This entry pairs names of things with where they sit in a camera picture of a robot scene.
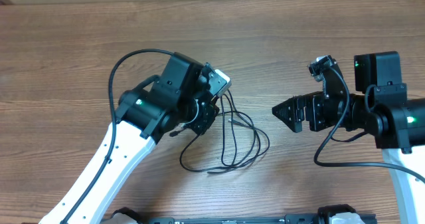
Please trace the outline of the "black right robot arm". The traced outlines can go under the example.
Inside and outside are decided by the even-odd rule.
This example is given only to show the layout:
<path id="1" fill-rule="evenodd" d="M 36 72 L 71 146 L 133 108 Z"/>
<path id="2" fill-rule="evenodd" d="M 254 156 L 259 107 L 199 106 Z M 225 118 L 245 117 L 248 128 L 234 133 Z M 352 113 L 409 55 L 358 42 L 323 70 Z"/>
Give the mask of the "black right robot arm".
<path id="1" fill-rule="evenodd" d="M 354 94 L 349 92 L 337 61 L 319 56 L 308 65 L 311 76 L 322 83 L 318 92 L 293 96 L 274 106 L 272 114 L 291 131 L 330 129 L 313 161 L 329 168 L 374 167 L 390 172 L 402 223 L 424 222 L 424 99 L 408 99 L 396 51 L 356 55 Z M 321 162 L 319 155 L 338 128 L 371 135 L 382 152 L 382 162 Z"/>

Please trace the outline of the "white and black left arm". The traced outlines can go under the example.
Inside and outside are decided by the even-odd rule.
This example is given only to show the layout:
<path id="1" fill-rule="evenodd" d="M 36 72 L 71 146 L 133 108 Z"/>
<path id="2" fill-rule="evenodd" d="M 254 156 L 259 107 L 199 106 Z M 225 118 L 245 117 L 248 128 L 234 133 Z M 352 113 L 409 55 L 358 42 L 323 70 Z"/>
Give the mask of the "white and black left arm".
<path id="1" fill-rule="evenodd" d="M 198 136 L 209 129 L 230 78 L 181 53 L 167 55 L 162 74 L 125 91 L 118 102 L 109 91 L 112 121 L 100 147 L 41 223 L 100 223 L 129 175 L 164 134 L 177 126 Z"/>

